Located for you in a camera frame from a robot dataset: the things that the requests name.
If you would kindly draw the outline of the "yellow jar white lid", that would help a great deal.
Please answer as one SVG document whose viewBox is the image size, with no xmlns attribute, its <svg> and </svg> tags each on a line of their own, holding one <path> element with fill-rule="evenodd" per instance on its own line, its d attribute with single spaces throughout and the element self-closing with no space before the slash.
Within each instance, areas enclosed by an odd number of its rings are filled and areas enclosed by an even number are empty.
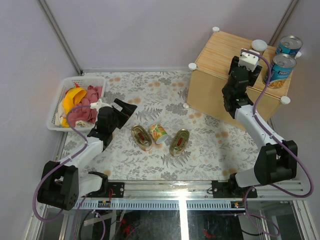
<svg viewBox="0 0 320 240">
<path fill-rule="evenodd" d="M 264 40 L 255 39 L 251 42 L 251 49 L 258 52 L 261 56 L 264 54 L 267 48 L 268 45 Z"/>
</svg>

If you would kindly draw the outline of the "gold oval fish tin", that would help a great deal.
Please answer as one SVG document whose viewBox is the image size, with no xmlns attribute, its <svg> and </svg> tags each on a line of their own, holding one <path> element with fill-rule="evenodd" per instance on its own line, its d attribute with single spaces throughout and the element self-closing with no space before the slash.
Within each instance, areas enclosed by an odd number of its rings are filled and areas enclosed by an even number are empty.
<svg viewBox="0 0 320 240">
<path fill-rule="evenodd" d="M 173 157 L 180 156 L 183 153 L 183 151 L 186 149 L 189 138 L 190 138 L 190 132 L 187 129 L 179 130 L 175 134 L 170 144 L 170 147 L 169 147 L 170 154 Z"/>
</svg>

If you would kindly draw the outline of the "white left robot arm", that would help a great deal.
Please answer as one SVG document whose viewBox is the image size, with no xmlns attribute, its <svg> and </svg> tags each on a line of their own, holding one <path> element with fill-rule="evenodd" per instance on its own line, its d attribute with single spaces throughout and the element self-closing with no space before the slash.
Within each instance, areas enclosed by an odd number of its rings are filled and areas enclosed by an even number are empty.
<svg viewBox="0 0 320 240">
<path fill-rule="evenodd" d="M 42 203 L 69 211 L 79 197 L 109 197 L 111 187 L 106 174 L 90 171 L 86 176 L 80 177 L 79 172 L 109 146 L 114 130 L 121 129 L 137 109 L 137 105 L 118 98 L 114 103 L 121 110 L 101 100 L 88 105 L 90 109 L 97 111 L 94 127 L 88 135 L 80 135 L 84 142 L 75 153 L 60 161 L 48 161 L 45 164 L 33 195 L 33 204 Z"/>
</svg>

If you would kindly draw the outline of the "blue soup can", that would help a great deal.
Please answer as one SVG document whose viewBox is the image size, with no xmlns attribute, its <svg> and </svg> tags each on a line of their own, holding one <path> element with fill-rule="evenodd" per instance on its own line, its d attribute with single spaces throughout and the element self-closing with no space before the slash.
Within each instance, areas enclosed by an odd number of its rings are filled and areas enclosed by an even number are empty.
<svg viewBox="0 0 320 240">
<path fill-rule="evenodd" d="M 291 55 L 286 53 L 276 54 L 270 64 L 271 75 L 268 87 L 272 89 L 281 88 L 290 76 L 296 64 L 296 59 Z"/>
<path fill-rule="evenodd" d="M 287 54 L 295 57 L 303 46 L 303 41 L 296 36 L 287 35 L 280 39 L 275 54 Z"/>
</svg>

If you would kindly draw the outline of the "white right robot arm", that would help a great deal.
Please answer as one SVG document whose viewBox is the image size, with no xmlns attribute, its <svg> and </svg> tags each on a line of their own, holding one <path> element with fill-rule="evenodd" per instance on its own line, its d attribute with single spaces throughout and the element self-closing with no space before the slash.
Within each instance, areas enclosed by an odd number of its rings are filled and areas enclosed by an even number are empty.
<svg viewBox="0 0 320 240">
<path fill-rule="evenodd" d="M 253 168 L 229 177 L 227 189 L 236 198 L 244 194 L 247 187 L 291 180 L 297 175 L 297 144 L 293 140 L 286 141 L 274 132 L 254 109 L 254 103 L 246 93 L 261 69 L 260 65 L 256 65 L 254 70 L 249 70 L 242 57 L 234 56 L 227 83 L 222 88 L 225 110 L 245 128 L 259 149 Z"/>
</svg>

